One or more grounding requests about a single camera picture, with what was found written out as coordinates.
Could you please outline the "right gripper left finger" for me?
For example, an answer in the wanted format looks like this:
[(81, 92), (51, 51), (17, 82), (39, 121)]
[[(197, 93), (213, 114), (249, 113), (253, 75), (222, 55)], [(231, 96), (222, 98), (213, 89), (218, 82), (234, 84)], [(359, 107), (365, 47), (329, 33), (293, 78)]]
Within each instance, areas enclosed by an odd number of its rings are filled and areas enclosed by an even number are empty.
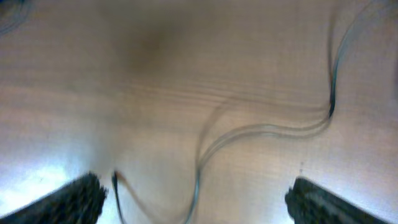
[(96, 224), (108, 190), (89, 172), (1, 218), (1, 224)]

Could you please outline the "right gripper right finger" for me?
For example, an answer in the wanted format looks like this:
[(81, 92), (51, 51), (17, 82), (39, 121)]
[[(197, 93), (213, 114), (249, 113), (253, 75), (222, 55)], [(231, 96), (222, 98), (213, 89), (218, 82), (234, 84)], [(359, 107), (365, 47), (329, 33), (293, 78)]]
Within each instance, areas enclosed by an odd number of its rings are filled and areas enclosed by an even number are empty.
[(387, 224), (304, 177), (296, 178), (285, 203), (295, 224)]

